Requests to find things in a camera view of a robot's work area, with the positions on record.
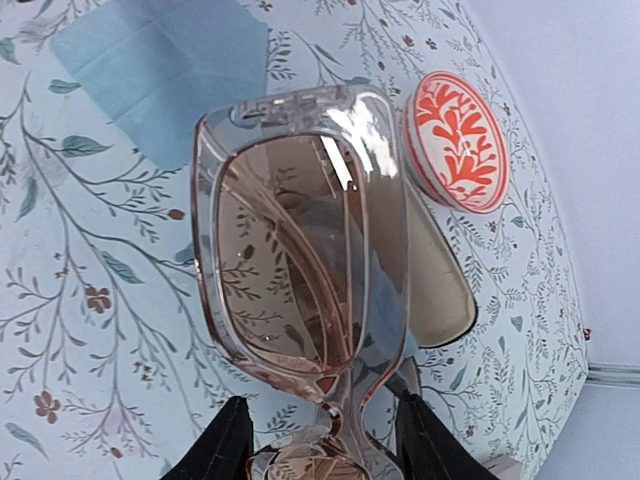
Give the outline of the red patterned small bowl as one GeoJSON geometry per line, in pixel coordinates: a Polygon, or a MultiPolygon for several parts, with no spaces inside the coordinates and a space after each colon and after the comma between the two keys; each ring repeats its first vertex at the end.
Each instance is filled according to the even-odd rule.
{"type": "Polygon", "coordinates": [[[485,99],[463,78],[434,71],[409,95],[400,115],[408,168],[433,201],[485,215],[509,183],[506,142],[485,99]]]}

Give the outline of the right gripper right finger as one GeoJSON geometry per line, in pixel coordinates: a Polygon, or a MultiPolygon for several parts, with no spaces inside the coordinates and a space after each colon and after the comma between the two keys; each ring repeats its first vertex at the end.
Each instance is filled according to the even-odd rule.
{"type": "Polygon", "coordinates": [[[405,390],[395,420],[397,459],[405,479],[496,480],[418,394],[405,390]]]}

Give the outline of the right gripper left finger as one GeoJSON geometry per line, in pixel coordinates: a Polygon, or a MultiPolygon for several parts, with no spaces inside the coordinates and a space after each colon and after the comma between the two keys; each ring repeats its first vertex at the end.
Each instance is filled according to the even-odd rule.
{"type": "Polygon", "coordinates": [[[252,454],[248,403],[244,397],[233,396],[161,480],[246,480],[246,462],[252,454]]]}

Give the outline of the clear pink frame glasses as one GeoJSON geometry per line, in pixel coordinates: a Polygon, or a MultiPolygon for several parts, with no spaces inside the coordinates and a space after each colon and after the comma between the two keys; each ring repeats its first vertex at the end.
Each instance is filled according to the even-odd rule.
{"type": "Polygon", "coordinates": [[[251,479],[399,479],[365,428],[402,361],[406,194],[393,111],[338,85],[244,101],[197,123],[194,260],[205,318],[244,373],[323,418],[252,454],[251,479]]]}

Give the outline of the floral patterned table mat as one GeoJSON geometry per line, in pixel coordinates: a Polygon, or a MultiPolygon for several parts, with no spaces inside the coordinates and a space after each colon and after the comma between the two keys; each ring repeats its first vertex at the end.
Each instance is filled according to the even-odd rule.
{"type": "MultiPolygon", "coordinates": [[[[319,417],[216,351],[197,296],[187,164],[162,170],[66,71],[55,34],[108,1],[1,5],[1,475],[159,479],[224,402],[265,446],[319,417]]],[[[479,91],[511,175],[489,215],[430,211],[478,307],[417,356],[422,392],[476,458],[533,478],[585,384],[565,236],[508,83],[466,1],[236,1],[268,26],[267,92],[370,84],[401,108],[453,72],[479,91]]]]}

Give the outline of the blue cleaning cloth left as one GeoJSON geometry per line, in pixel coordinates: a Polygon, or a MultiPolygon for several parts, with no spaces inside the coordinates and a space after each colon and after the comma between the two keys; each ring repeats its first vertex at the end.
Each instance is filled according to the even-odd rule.
{"type": "Polygon", "coordinates": [[[267,89],[266,23],[236,1],[108,1],[55,34],[70,76],[162,170],[206,113],[267,89]]]}

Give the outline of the pink translucent plastic cup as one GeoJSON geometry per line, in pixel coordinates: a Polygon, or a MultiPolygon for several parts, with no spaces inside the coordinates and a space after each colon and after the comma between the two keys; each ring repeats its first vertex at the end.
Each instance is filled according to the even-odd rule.
{"type": "Polygon", "coordinates": [[[499,480],[520,480],[523,463],[507,455],[500,455],[483,463],[483,466],[499,480]]]}

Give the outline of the brown striped glasses case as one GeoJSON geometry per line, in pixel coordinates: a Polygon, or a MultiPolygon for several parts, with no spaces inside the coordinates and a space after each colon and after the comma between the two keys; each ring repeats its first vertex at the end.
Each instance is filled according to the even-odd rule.
{"type": "Polygon", "coordinates": [[[405,185],[409,233],[409,328],[421,348],[449,345],[476,324],[478,307],[462,268],[420,192],[405,185]]]}

